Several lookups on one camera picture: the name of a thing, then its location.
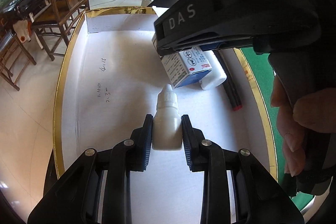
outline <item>tiled floor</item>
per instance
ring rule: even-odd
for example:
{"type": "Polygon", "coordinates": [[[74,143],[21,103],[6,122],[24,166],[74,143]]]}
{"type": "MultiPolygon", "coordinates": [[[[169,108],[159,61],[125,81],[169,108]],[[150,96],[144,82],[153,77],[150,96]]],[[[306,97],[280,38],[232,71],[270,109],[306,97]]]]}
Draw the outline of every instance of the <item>tiled floor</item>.
{"type": "MultiPolygon", "coordinates": [[[[141,5],[141,0],[90,0],[91,9],[141,5]]],[[[53,106],[61,57],[52,62],[33,35],[25,47],[37,65],[30,64],[16,91],[0,78],[0,188],[18,215],[27,221],[43,195],[44,179],[53,149],[53,106]]],[[[54,37],[46,39],[54,42],[54,37]]],[[[56,52],[64,53],[64,42],[56,52]]]]}

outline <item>das logo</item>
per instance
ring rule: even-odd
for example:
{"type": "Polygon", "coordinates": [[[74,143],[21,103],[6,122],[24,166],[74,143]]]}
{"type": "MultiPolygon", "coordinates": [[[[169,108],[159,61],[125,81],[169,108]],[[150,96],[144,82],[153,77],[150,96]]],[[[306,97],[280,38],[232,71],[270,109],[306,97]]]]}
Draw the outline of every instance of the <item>das logo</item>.
{"type": "MultiPolygon", "coordinates": [[[[196,15],[196,11],[194,9],[192,9],[194,5],[193,4],[189,4],[187,6],[187,13],[188,13],[188,17],[186,17],[186,15],[184,16],[185,18],[193,18],[196,15]]],[[[178,12],[177,14],[177,24],[180,25],[181,22],[185,22],[185,19],[182,16],[181,12],[178,12]]],[[[175,28],[175,19],[173,17],[171,17],[169,19],[169,27],[170,29],[174,29],[175,28]]]]}

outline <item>white plastic bottle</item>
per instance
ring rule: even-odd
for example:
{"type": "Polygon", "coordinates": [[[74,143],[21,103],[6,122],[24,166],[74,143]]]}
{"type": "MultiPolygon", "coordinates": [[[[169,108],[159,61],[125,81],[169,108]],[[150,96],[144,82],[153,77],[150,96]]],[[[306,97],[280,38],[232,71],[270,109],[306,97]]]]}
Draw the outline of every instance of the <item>white plastic bottle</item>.
{"type": "Polygon", "coordinates": [[[182,126],[177,95],[171,85],[165,85],[157,96],[153,120],[152,148],[154,150],[180,150],[182,126]]]}
{"type": "Polygon", "coordinates": [[[212,70],[204,76],[199,83],[201,84],[201,88],[203,90],[209,90],[223,83],[226,80],[226,73],[213,51],[206,51],[203,52],[203,54],[208,59],[212,70]]]}

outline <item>blue and white box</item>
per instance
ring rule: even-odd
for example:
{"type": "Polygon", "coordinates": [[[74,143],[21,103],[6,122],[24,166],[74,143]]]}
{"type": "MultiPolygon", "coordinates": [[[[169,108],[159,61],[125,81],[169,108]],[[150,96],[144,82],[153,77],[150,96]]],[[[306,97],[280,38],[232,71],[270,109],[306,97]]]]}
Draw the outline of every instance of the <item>blue and white box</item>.
{"type": "Polygon", "coordinates": [[[198,46],[165,55],[161,62],[174,88],[196,83],[212,70],[210,62],[198,46]]]}

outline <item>human hand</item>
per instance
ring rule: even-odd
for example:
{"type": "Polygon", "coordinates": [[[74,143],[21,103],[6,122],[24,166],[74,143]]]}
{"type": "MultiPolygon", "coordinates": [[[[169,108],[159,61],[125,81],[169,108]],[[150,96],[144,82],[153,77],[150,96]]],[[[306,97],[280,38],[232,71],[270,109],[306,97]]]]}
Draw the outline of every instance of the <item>human hand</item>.
{"type": "Polygon", "coordinates": [[[277,128],[284,138],[282,153],[286,160],[285,173],[296,176],[305,166],[305,151],[302,148],[304,128],[336,133],[336,88],[303,96],[292,110],[286,92],[278,76],[275,76],[270,104],[271,107],[279,107],[277,128]]]}

